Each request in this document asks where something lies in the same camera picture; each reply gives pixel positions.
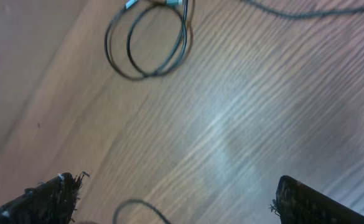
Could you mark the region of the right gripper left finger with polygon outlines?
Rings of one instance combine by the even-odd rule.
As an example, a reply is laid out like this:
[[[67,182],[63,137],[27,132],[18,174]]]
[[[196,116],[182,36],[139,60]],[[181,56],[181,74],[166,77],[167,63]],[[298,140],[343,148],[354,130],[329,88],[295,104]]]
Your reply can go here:
[[[0,224],[69,224],[79,198],[82,180],[89,174],[66,172],[27,188],[24,194],[0,206]]]

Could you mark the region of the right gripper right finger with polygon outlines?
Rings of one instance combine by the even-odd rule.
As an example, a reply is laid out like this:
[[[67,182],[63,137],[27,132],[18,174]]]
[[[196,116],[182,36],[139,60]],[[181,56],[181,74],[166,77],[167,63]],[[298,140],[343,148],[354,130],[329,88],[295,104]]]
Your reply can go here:
[[[364,224],[364,216],[310,188],[281,176],[269,208],[282,224]]]

